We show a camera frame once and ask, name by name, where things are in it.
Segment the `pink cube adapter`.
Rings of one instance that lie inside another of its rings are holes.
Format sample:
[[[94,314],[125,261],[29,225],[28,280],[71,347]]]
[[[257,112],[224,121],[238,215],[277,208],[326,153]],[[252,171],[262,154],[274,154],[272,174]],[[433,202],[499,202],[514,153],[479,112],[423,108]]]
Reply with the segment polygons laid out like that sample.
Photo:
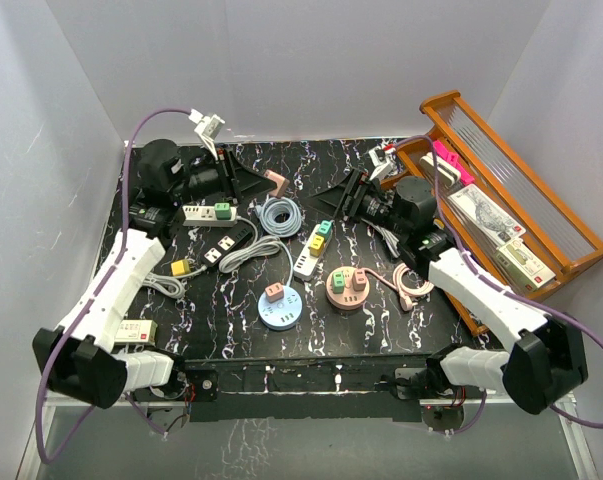
[[[282,299],[285,295],[284,286],[279,283],[273,283],[265,288],[265,298],[269,303],[274,303]]]
[[[274,198],[282,198],[287,191],[290,181],[272,170],[266,170],[264,176],[275,183],[275,188],[269,192],[269,195]]]

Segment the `yellow cube adapter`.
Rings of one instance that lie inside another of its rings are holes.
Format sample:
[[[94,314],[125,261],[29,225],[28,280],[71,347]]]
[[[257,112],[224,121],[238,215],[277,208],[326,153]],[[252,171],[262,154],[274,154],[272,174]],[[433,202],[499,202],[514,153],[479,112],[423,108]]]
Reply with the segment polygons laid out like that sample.
[[[323,253],[325,244],[326,239],[323,236],[314,235],[308,247],[310,255],[314,258],[319,258]]]

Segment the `pink small adapter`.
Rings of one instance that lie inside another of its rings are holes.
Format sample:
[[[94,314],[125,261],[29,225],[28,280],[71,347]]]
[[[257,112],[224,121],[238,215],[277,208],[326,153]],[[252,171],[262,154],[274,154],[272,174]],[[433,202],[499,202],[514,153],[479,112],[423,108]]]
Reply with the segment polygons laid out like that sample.
[[[357,292],[365,291],[369,287],[369,282],[364,269],[355,269],[351,277],[352,289]]]

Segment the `black power strip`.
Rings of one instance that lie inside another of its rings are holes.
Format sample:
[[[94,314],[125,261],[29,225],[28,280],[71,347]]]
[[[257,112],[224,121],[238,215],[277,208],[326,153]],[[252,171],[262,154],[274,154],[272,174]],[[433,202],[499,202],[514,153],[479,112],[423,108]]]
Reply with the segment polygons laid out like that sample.
[[[219,240],[203,250],[202,263],[212,269],[230,253],[244,248],[255,239],[255,230],[248,223],[240,221],[231,227]]]

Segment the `pink round power strip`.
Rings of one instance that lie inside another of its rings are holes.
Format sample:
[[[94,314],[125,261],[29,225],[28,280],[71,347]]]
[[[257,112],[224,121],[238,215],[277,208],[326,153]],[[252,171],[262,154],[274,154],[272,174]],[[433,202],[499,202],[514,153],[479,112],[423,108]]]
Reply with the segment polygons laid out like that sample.
[[[326,281],[326,296],[327,296],[328,301],[334,307],[336,307],[340,310],[343,310],[343,311],[351,311],[351,310],[355,310],[355,309],[362,307],[370,293],[369,280],[368,280],[369,287],[365,291],[357,292],[352,289],[351,277],[352,277],[352,273],[355,269],[358,269],[358,268],[351,267],[351,266],[342,266],[342,267],[335,269],[335,270],[343,270],[345,277],[346,277],[346,288],[345,288],[344,293],[341,295],[334,295],[331,290],[331,285],[332,285],[331,276],[335,270],[333,270],[330,273],[330,275]]]

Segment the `yellow black adapter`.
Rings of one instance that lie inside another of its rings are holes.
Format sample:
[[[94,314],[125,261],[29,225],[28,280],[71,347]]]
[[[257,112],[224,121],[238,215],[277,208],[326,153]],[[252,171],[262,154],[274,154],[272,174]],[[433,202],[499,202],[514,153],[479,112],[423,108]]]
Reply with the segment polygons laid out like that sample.
[[[173,277],[182,277],[192,272],[190,261],[188,259],[181,259],[171,263],[171,274]]]

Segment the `pink cube adapter top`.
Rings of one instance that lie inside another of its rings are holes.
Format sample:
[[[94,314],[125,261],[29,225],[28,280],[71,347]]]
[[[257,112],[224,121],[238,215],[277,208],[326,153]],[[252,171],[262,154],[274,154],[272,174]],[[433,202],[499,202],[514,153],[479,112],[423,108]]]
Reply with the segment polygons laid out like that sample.
[[[285,295],[284,286],[279,283],[273,283],[265,288],[265,298],[269,303],[274,303],[282,299]]]

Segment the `blue round power strip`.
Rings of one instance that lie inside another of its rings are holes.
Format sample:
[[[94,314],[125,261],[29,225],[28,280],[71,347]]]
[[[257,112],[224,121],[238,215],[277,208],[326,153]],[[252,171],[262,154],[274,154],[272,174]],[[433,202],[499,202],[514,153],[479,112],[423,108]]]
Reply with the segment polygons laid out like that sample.
[[[263,292],[258,301],[261,322],[271,330],[285,331],[295,326],[303,311],[300,294],[292,287],[283,285],[285,295],[277,302],[269,303]]]

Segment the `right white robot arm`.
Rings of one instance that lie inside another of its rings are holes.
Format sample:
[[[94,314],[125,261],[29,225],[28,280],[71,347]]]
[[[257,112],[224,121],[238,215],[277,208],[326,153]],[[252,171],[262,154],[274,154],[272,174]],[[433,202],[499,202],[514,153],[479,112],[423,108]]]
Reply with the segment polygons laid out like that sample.
[[[465,386],[490,389],[538,414],[587,380],[581,332],[560,315],[528,305],[460,251],[451,231],[434,222],[438,203],[427,180],[404,177],[387,196],[378,181],[353,170],[306,204],[333,218],[367,220],[392,231],[400,259],[460,302],[502,345],[499,351],[445,347],[402,381],[404,388],[441,397]]]

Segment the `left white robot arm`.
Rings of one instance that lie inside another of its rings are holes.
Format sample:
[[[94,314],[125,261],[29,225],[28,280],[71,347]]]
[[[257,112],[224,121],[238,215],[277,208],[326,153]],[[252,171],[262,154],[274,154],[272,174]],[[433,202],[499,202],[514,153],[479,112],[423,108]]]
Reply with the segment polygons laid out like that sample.
[[[75,307],[32,347],[44,388],[107,409],[122,394],[154,387],[175,399],[188,376],[170,354],[115,355],[115,336],[143,281],[182,229],[187,205],[218,197],[231,205],[268,193],[276,182],[243,166],[228,147],[180,147],[168,139],[133,150],[122,188],[122,228]]]

